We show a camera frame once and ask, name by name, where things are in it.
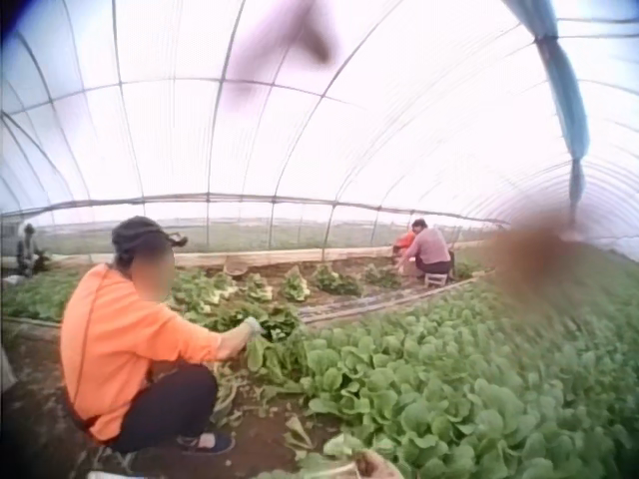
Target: black pants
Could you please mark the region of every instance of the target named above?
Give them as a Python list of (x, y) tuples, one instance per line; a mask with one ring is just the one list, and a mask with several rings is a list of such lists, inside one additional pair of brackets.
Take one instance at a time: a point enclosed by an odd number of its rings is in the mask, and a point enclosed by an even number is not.
[(455, 264), (455, 256), (452, 251), (449, 251), (450, 261), (431, 262), (425, 264), (421, 257), (415, 257), (415, 266), (424, 274), (448, 274), (453, 269)]
[(135, 397), (120, 434), (108, 445), (128, 453), (178, 436), (198, 437), (209, 424), (217, 396), (218, 383), (206, 366), (180, 366)]

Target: small stool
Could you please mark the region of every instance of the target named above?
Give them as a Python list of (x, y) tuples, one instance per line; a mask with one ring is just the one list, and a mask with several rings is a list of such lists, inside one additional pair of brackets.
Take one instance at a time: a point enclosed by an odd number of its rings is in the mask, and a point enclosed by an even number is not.
[(448, 281), (448, 274), (427, 274), (424, 279), (424, 283), (427, 287), (441, 287), (446, 286)]

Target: pink shirt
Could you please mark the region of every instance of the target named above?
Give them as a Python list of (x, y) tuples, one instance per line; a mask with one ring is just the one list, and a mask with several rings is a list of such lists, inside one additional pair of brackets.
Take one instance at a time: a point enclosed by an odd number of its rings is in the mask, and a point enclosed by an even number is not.
[(426, 229), (415, 237), (415, 241), (412, 242), (405, 256), (409, 258), (417, 255), (424, 264), (450, 261), (448, 244), (446, 244), (440, 230)]

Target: black cap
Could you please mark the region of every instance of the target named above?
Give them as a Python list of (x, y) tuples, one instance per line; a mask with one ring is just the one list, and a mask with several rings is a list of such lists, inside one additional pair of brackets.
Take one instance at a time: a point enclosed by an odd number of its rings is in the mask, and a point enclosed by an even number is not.
[(184, 246), (189, 239), (168, 235), (160, 225), (145, 217), (121, 222), (111, 232), (111, 243), (117, 255), (157, 254), (172, 247)]

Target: soil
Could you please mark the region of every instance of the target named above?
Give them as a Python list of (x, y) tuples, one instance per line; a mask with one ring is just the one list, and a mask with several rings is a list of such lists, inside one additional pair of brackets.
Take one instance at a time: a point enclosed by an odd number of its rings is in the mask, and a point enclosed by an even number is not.
[[(377, 267), (381, 266), (390, 266), (392, 262), (389, 257), (353, 257), (350, 259), (339, 259), (337, 261), (332, 261), (331, 263), (332, 269), (336, 272), (342, 274), (349, 275), (361, 275), (364, 269), (369, 264), (374, 264)], [(331, 304), (338, 303), (343, 301), (349, 301), (354, 298), (354, 296), (336, 296), (334, 294), (329, 294), (320, 289), (317, 289), (311, 278), (316, 268), (318, 267), (317, 262), (307, 261), (307, 262), (299, 262), (299, 263), (281, 263), (281, 264), (270, 264), (267, 266), (251, 266), (249, 268), (248, 273), (256, 272), (260, 276), (264, 277), (270, 286), (274, 287), (274, 291), (279, 291), (282, 283), (284, 282), (284, 278), (287, 272), (289, 272), (295, 265), (300, 269), (300, 273), (309, 283), (309, 289), (311, 290), (311, 295), (309, 298), (299, 306), (315, 306), (319, 304)], [(206, 268), (208, 275), (214, 275), (217, 272), (220, 272), (222, 267), (209, 267)], [(419, 284), (419, 281), (415, 278), (414, 275), (406, 275), (402, 277), (402, 287), (415, 286)], [(244, 285), (244, 282), (240, 279), (238, 281), (240, 286)], [(388, 289), (384, 289), (378, 286), (372, 286), (370, 284), (364, 284), (364, 296), (373, 296), (379, 294), (381, 292), (388, 292)]]
[[(12, 477), (86, 477), (97, 446), (75, 428), (58, 400), (62, 378), (55, 342), (14, 337), (4, 343), (18, 382), (2, 396), (2, 464)], [(153, 478), (251, 478), (274, 469), (296, 470), (295, 451), (287, 447), (287, 420), (297, 414), (314, 445), (321, 446), (337, 433), (334, 421), (313, 418), (307, 425), (296, 398), (274, 398), (265, 417), (252, 387), (241, 388), (234, 410), (243, 410), (236, 427), (236, 447), (214, 457), (181, 454), (171, 448), (142, 451), (133, 460), (138, 476)], [(114, 458), (102, 464), (105, 471), (124, 474)]]

